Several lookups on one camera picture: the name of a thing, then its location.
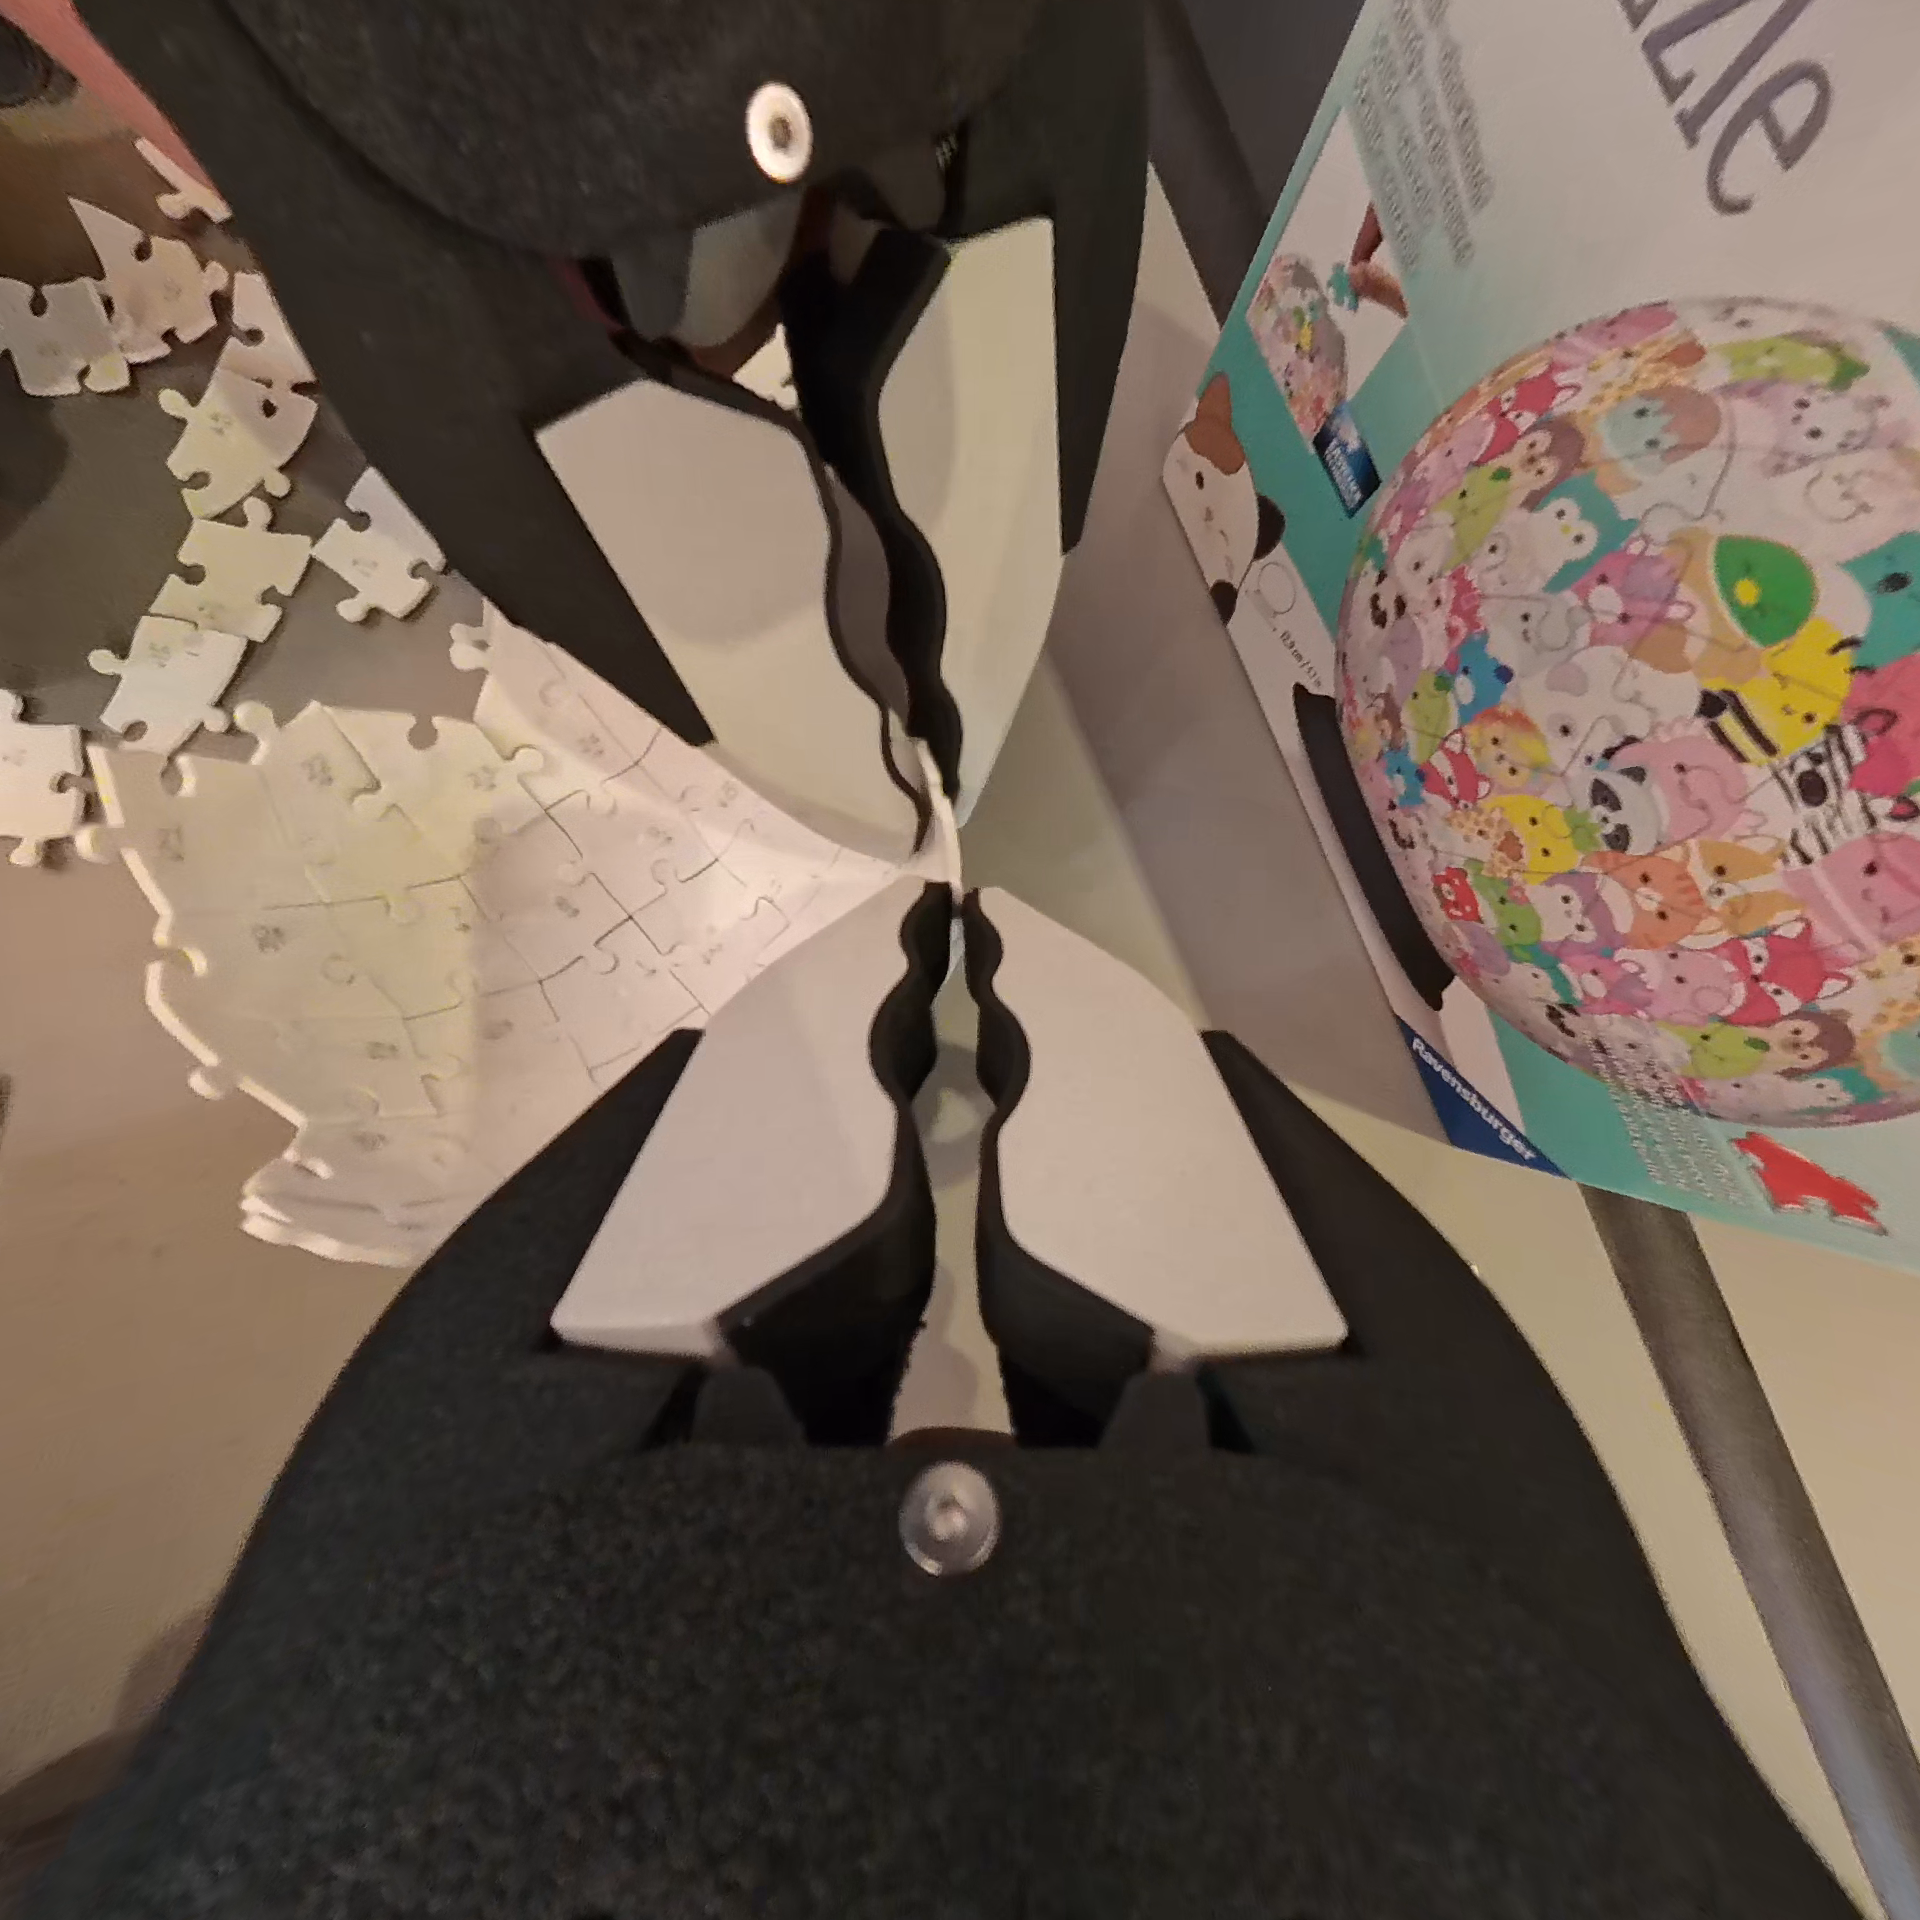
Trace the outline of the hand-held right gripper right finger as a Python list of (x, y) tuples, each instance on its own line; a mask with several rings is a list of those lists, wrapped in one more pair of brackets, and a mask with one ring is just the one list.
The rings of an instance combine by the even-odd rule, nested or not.
[(1001, 889), (962, 902), (979, 1314), (1023, 1370), (1331, 1352), (1348, 1324), (1198, 1024)]

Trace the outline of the white puzzle piece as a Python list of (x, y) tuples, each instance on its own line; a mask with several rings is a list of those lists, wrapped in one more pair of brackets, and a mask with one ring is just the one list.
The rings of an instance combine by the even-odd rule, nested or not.
[(85, 727), (29, 719), (18, 693), (2, 690), (2, 855), (38, 870), (85, 828), (90, 801)]

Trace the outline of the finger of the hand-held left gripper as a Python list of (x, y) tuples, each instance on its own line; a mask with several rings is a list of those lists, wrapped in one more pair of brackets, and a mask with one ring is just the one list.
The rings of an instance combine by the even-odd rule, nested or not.
[(534, 445), (693, 700), (708, 755), (800, 826), (904, 864), (958, 792), (948, 587), (834, 315), (718, 347), (589, 300), (542, 317)]
[(888, 467), (945, 583), (953, 811), (979, 801), (1061, 587), (1055, 241), (1034, 214), (960, 241), (888, 373)]

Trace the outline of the colourful puzzle ball box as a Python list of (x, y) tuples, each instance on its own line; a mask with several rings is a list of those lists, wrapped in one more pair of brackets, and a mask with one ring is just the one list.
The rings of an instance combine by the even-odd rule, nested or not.
[(1162, 484), (1452, 1146), (1916, 1270), (1916, 2), (1192, 2)]

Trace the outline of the partly built white puzzle ball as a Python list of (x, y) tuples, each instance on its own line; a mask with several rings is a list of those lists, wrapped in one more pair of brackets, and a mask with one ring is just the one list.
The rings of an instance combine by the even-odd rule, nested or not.
[(658, 1042), (921, 852), (845, 845), (562, 649), (482, 612), (449, 627), (469, 719), (232, 711), (245, 756), (90, 744), (119, 859), (156, 910), (150, 1017), (202, 1097), (292, 1126), (243, 1184), (245, 1234), (416, 1266)]

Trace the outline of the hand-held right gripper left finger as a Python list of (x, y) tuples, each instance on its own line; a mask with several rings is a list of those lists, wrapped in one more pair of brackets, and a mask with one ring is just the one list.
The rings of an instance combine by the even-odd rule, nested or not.
[(748, 1314), (926, 1197), (917, 1092), (953, 892), (884, 884), (700, 1033), (553, 1310), (576, 1350), (744, 1356)]

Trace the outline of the pile of loose puzzle pieces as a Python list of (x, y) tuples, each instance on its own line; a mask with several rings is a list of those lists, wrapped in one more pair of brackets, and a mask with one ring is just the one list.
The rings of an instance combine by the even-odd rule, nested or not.
[(85, 98), (2, 110), (2, 695), (150, 755), (256, 702), (428, 744), (478, 612), (215, 192)]

